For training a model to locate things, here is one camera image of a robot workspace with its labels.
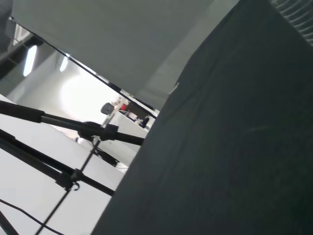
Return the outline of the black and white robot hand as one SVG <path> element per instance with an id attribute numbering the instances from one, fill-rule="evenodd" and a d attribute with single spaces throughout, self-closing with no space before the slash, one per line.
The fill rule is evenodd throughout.
<path id="1" fill-rule="evenodd" d="M 269 0 L 271 6 L 313 46 L 313 1 Z"/>

